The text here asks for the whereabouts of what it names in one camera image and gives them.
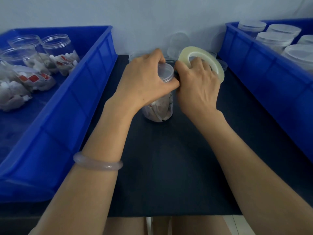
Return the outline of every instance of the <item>empty plastic jar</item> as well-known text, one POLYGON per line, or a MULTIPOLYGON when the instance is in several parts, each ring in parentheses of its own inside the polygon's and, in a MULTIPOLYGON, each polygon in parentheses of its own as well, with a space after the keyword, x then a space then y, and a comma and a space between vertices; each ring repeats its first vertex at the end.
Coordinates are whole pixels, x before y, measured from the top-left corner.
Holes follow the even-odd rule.
POLYGON ((266 31, 291 34, 295 38, 300 34, 301 29, 293 25, 271 24, 266 31))
POLYGON ((261 32, 256 36, 256 40, 270 47, 272 50, 281 54, 285 47, 290 45, 294 39, 293 35, 280 32, 261 32))
MULTIPOLYGON (((174 77, 174 68, 167 63, 158 64, 158 75, 163 82, 170 82, 174 77)), ((168 120, 173 114, 173 95, 169 94, 157 99, 142 108, 143 115, 154 122, 168 120)))
POLYGON ((128 55, 128 61, 131 62, 134 58, 141 57, 142 55, 147 55, 149 54, 148 51, 142 51, 142 52, 136 52, 128 55))
POLYGON ((242 20, 238 24, 238 29, 241 29, 253 38, 255 38, 258 33, 264 31, 265 27, 266 23, 254 20, 242 20))
POLYGON ((285 48, 282 56, 313 74, 313 45, 293 44, 285 48))
POLYGON ((56 82, 49 74, 40 71, 43 65, 36 62, 39 55, 31 45, 16 48, 6 48, 0 53, 0 58, 5 62, 28 90, 49 90, 56 82))
POLYGON ((313 35, 301 36, 297 44, 312 44, 313 45, 313 35))
POLYGON ((71 73, 80 61, 67 34, 47 36, 41 39, 41 44, 63 76, 71 73))
POLYGON ((8 43, 11 47, 20 47, 23 45, 31 45, 35 48, 35 50, 38 52, 39 59, 36 59, 37 61, 40 61, 45 64, 47 69, 51 73, 57 73, 58 69, 54 62, 49 58, 49 55, 45 52, 42 45, 40 44, 40 38, 38 35, 31 34, 31 35, 21 35, 17 36, 13 39, 8 40, 8 43))
POLYGON ((182 32, 176 33, 171 37, 170 46, 167 49, 167 55, 174 60, 178 60, 182 50, 188 46, 190 46, 189 37, 182 32))

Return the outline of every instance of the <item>dark tabletop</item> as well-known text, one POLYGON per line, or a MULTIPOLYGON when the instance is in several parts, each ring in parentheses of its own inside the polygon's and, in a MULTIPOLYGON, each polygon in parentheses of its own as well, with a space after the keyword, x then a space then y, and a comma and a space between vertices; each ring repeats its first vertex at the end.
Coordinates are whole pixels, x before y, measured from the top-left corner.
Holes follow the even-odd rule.
MULTIPOLYGON (((84 142, 127 63, 128 56, 118 57, 84 142)), ((230 70, 217 108, 256 154, 313 206, 313 164, 230 70)), ((166 122, 151 122, 141 111, 135 115, 122 161, 109 216, 241 214, 211 148, 181 112, 175 94, 174 113, 166 122)), ((38 218, 47 204, 2 204, 0 218, 38 218)))

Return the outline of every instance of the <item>blue plastic crate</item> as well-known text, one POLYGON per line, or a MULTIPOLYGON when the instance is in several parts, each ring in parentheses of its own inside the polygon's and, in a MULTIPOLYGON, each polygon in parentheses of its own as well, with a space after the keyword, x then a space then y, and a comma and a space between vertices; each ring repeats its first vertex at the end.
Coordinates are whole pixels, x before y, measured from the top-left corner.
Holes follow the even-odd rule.
MULTIPOLYGON (((293 44, 313 34, 313 18, 264 22, 265 30, 274 23, 300 27, 293 44)), ((313 75, 237 26, 238 22, 226 24, 219 56, 313 162, 313 75)))
POLYGON ((14 29, 0 35, 0 48, 23 34, 69 36, 81 61, 57 85, 20 109, 0 111, 0 202, 53 197, 73 165, 117 59, 111 26, 14 29))

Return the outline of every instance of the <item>finger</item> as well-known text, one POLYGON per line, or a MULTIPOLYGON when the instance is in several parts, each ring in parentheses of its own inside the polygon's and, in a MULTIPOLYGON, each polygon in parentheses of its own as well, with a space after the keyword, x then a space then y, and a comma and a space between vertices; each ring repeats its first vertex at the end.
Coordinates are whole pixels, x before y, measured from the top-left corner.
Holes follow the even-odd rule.
POLYGON ((149 56, 149 59, 157 63, 165 63, 165 58, 163 56, 162 51, 159 48, 156 48, 149 56))
POLYGON ((168 94, 171 91, 179 87, 179 81, 176 78, 173 78, 170 82, 164 83, 162 87, 162 94, 168 94))
POLYGON ((213 75, 218 78, 218 74, 215 71, 212 71, 213 75))
POLYGON ((142 57, 143 59, 147 59, 147 58, 149 58, 149 56, 150 56, 150 54, 146 54, 146 55, 142 55, 141 57, 142 57))
POLYGON ((184 79, 190 71, 189 67, 187 67, 186 64, 179 60, 175 63, 174 70, 178 72, 179 79, 184 79))
POLYGON ((202 62, 202 65, 203 65, 204 70, 209 71, 209 72, 212 71, 210 65, 207 62, 202 62))
POLYGON ((190 63, 191 63, 192 68, 198 68, 198 69, 203 68, 202 60, 199 57, 195 57, 190 63))

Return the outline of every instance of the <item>leg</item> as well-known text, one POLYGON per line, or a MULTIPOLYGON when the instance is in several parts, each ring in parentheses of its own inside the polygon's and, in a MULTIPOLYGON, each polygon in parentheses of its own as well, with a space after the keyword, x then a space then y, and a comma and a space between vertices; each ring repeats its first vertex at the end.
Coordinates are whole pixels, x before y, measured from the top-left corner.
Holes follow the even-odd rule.
POLYGON ((222 216, 172 217, 173 235, 231 235, 222 216))
POLYGON ((152 218, 153 235, 167 235, 170 217, 158 216, 152 218))
POLYGON ((107 218, 103 235, 148 235, 146 218, 107 218))

